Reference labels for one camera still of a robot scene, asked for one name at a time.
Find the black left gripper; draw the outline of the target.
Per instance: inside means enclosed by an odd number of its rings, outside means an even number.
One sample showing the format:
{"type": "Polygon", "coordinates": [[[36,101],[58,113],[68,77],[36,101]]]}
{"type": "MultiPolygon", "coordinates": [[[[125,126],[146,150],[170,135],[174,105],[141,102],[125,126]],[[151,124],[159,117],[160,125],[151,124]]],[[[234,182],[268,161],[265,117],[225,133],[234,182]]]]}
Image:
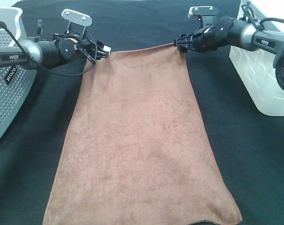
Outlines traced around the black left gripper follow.
{"type": "Polygon", "coordinates": [[[87,58],[89,61],[107,59],[111,47],[95,42],[89,35],[78,33],[53,35],[53,61],[74,61],[87,58]]]}

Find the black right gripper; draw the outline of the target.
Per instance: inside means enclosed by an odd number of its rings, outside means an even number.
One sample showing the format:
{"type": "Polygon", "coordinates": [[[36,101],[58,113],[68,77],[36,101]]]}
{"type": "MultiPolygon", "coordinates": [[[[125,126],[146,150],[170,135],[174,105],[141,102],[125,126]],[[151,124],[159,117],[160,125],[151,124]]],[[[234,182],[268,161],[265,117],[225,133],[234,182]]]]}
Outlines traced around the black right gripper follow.
{"type": "Polygon", "coordinates": [[[205,47],[203,42],[203,35],[209,31],[211,27],[204,27],[195,30],[192,34],[182,34],[180,38],[174,39],[173,45],[182,53],[187,53],[188,50],[205,53],[208,48],[205,47]]]}

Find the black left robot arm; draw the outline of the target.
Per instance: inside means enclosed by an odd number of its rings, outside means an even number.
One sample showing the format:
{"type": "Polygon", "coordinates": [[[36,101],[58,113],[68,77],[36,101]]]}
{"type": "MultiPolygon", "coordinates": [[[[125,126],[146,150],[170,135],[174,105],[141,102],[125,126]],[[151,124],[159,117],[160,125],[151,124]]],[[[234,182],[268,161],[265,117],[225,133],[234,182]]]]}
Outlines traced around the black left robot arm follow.
{"type": "Polygon", "coordinates": [[[52,69],[79,58],[96,60],[108,58],[111,48],[92,36],[79,34],[54,34],[53,41],[31,38],[22,40],[20,46],[0,45],[0,68],[21,66],[27,70],[52,69]]]}

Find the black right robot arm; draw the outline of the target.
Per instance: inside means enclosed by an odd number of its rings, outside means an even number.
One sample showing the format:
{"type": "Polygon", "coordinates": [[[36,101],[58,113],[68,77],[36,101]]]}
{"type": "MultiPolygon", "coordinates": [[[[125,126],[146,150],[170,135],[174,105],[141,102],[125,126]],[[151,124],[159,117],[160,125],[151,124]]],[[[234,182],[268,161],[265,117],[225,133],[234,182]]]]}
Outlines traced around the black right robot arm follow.
{"type": "Polygon", "coordinates": [[[250,52],[262,49],[275,56],[273,68],[276,81],[284,91],[284,33],[266,30],[265,21],[283,22],[277,18],[266,18],[256,23],[251,19],[222,17],[212,26],[202,26],[192,34],[183,34],[174,40],[174,46],[181,52],[188,50],[206,53],[219,47],[231,45],[250,52]]]}

